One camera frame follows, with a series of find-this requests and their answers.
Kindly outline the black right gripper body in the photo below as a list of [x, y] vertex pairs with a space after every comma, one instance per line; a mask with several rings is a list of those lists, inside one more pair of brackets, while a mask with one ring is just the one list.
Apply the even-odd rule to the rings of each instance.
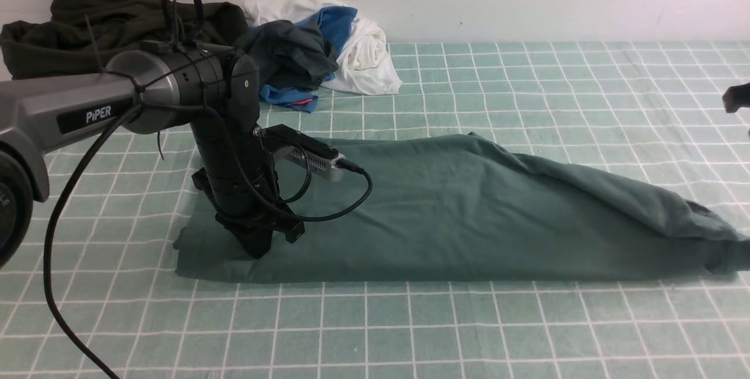
[[726, 113], [736, 113], [742, 108], [750, 107], [750, 83], [731, 86], [721, 96]]

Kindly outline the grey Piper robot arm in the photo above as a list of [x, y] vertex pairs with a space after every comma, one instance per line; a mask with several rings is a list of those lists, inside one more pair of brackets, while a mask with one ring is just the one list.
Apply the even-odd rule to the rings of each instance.
[[49, 197], [43, 157], [188, 124], [203, 168], [179, 276], [229, 283], [654, 281], [748, 271], [748, 237], [672, 190], [474, 133], [314, 139], [257, 125], [228, 46], [147, 41], [99, 74], [2, 82], [2, 262]]

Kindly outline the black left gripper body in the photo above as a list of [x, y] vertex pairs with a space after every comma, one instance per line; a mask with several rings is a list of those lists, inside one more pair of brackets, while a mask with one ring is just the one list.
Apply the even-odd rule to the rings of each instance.
[[241, 248], [259, 259], [270, 251], [272, 236], [281, 233], [295, 243], [305, 232], [289, 205], [279, 198], [278, 174], [272, 151], [263, 146], [260, 129], [243, 132], [238, 122], [205, 115], [191, 122], [203, 168], [193, 184], [208, 197], [215, 219]]

